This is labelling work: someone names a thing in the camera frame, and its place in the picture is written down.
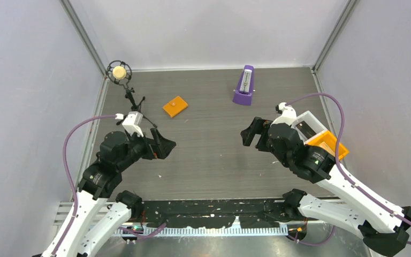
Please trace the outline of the orange leather card holder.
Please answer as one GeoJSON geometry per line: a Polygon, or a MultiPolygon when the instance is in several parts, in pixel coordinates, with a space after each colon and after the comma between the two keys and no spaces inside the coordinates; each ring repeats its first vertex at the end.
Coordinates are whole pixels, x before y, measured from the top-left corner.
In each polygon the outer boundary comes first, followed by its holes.
{"type": "Polygon", "coordinates": [[[188,107],[188,103],[180,96],[176,96],[163,106],[163,110],[170,116],[175,117],[188,107]]]}

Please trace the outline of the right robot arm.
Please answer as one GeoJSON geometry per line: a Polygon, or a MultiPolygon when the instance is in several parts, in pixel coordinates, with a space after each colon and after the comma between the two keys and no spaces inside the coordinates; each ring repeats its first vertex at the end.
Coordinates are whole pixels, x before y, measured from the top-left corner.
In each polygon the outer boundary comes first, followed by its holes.
{"type": "Polygon", "coordinates": [[[297,177],[332,192],[346,207],[324,202],[299,189],[283,194],[284,213],[292,219],[314,218],[342,228],[383,256],[395,256],[409,240],[411,206],[400,207],[381,198],[345,171],[335,157],[320,146],[305,144],[297,130],[285,123],[255,117],[241,131],[242,144],[269,152],[297,177]]]}

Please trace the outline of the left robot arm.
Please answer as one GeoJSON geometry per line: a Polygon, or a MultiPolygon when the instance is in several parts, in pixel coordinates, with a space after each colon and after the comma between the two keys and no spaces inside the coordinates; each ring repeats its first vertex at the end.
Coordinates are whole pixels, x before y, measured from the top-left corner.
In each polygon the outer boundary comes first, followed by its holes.
{"type": "Polygon", "coordinates": [[[69,217],[41,256],[95,256],[123,223],[135,222],[142,217],[141,197],[123,191],[106,215],[92,224],[121,183],[123,171],[140,159],[163,160],[176,147],[177,144],[164,138],[158,129],[151,128],[150,131],[152,138],[122,131],[105,136],[97,159],[83,172],[69,217]]]}

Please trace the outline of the purple metronome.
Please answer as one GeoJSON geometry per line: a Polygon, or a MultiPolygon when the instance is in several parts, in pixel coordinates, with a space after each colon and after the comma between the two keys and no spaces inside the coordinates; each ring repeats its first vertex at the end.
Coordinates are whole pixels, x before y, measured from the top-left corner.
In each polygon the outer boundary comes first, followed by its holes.
{"type": "Polygon", "coordinates": [[[251,106],[254,92],[254,67],[245,65],[234,90],[233,103],[251,106]]]}

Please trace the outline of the black device in white bin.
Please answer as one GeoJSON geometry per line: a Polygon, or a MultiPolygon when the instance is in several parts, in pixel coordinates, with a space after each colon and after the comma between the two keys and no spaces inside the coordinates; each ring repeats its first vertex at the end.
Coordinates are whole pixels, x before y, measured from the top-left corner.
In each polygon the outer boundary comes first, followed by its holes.
{"type": "Polygon", "coordinates": [[[313,128],[306,121],[301,121],[300,123],[296,124],[295,127],[306,140],[309,140],[317,134],[317,132],[313,130],[313,128]]]}

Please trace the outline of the white plastic bin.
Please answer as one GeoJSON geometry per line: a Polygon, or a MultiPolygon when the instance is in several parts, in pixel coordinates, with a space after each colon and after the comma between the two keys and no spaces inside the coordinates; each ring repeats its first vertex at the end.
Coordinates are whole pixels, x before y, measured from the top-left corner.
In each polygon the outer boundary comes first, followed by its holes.
{"type": "Polygon", "coordinates": [[[300,139],[304,143],[308,143],[328,131],[310,111],[306,111],[297,116],[296,120],[291,124],[291,128],[298,132],[300,139]]]}

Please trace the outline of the orange plastic bin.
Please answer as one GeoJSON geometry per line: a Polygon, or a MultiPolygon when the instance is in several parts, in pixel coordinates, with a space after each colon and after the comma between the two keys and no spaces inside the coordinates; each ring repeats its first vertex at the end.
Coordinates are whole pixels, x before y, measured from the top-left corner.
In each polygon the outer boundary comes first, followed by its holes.
{"type": "Polygon", "coordinates": [[[305,142],[306,145],[321,147],[333,156],[335,156],[337,150],[338,160],[341,161],[348,155],[349,150],[341,142],[337,148],[336,143],[337,138],[330,131],[323,131],[305,142]]]}

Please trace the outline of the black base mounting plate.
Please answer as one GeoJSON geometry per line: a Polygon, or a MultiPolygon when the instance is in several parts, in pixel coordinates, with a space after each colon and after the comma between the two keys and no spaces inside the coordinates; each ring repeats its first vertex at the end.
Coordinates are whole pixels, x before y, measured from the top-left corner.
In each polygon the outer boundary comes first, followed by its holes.
{"type": "Polygon", "coordinates": [[[286,208],[283,199],[217,199],[144,201],[128,222],[157,228],[229,228],[238,219],[242,228],[274,228],[283,222],[305,222],[286,208]]]}

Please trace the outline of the microphone on black tripod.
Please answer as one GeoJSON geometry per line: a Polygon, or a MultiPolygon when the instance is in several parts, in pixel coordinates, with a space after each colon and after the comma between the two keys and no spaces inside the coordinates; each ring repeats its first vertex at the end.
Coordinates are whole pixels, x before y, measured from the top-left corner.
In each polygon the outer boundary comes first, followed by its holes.
{"type": "Polygon", "coordinates": [[[121,60],[111,61],[105,70],[105,75],[112,83],[124,88],[125,98],[128,99],[132,105],[131,110],[142,113],[142,103],[145,101],[146,97],[143,96],[141,101],[136,104],[133,97],[135,90],[133,87],[129,86],[133,76],[131,67],[126,62],[121,60]]]}

